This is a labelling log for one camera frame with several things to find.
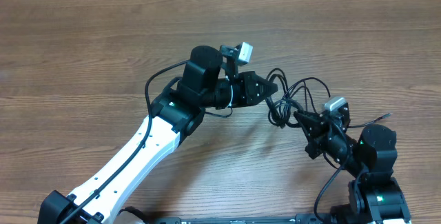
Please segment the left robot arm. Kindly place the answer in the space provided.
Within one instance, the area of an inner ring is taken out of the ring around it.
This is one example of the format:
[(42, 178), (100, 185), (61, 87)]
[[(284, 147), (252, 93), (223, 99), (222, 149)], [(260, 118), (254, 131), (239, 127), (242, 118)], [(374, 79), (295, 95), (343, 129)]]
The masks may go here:
[(125, 202), (202, 123), (206, 110), (257, 105), (277, 92), (275, 83), (254, 71), (238, 71), (249, 63), (252, 50), (248, 43), (193, 48), (182, 62), (182, 76), (173, 78), (153, 101), (146, 101), (148, 115), (136, 134), (67, 196), (51, 192), (41, 204), (37, 223), (148, 223), (141, 211)]

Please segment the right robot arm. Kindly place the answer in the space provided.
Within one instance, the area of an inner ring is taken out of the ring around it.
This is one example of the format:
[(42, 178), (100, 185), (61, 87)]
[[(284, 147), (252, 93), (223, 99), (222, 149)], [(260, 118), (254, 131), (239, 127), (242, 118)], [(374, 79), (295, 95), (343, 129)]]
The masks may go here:
[(311, 159), (324, 154), (339, 164), (317, 196), (320, 200), (341, 171), (354, 177), (348, 184), (349, 202), (333, 206), (328, 214), (315, 211), (317, 223), (410, 223), (411, 215), (404, 194), (392, 176), (398, 157), (397, 134), (389, 128), (365, 125), (359, 139), (347, 134), (349, 106), (324, 110), (320, 114), (294, 112), (307, 138), (305, 148)]

